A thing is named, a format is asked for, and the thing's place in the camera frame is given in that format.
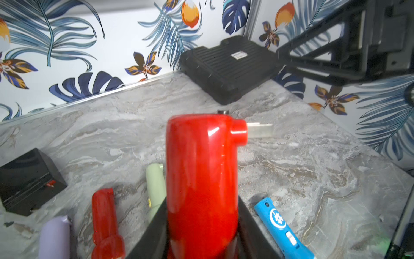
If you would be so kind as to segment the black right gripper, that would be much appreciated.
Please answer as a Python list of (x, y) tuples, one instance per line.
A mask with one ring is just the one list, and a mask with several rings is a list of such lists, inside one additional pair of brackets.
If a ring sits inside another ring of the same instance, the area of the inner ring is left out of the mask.
[[(304, 53), (336, 26), (342, 28), (337, 39)], [(333, 86), (413, 74), (414, 2), (346, 3), (280, 47), (276, 56), (287, 72)]]

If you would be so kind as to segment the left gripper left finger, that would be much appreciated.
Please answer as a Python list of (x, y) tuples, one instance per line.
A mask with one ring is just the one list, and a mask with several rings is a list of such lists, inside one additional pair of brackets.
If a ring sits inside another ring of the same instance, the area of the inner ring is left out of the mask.
[(126, 256), (126, 259), (168, 258), (167, 216), (167, 199), (165, 198), (141, 239)]

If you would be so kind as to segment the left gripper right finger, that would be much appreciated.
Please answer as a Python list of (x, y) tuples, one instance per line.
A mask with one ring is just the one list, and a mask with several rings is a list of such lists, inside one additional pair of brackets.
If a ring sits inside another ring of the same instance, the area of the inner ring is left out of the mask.
[(282, 259), (255, 222), (248, 207), (238, 197), (237, 258)]

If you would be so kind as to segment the green flashlight back row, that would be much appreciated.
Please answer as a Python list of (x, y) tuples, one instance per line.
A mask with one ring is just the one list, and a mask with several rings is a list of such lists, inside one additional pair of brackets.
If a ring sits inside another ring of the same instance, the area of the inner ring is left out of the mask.
[(163, 164), (150, 164), (146, 168), (146, 181), (149, 204), (148, 221), (151, 222), (167, 196)]

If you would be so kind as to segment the purple flashlight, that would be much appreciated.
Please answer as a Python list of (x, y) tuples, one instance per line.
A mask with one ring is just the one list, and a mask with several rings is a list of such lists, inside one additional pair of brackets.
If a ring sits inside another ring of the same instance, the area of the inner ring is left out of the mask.
[(49, 220), (41, 230), (39, 259), (70, 258), (70, 218), (65, 216)]

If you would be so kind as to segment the red flashlight front row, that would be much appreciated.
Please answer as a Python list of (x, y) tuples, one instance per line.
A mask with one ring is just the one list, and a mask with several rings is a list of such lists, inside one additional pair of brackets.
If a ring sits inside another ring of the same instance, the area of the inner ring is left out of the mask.
[(272, 135), (271, 124), (226, 114), (168, 120), (167, 210), (170, 259), (238, 256), (238, 148)]

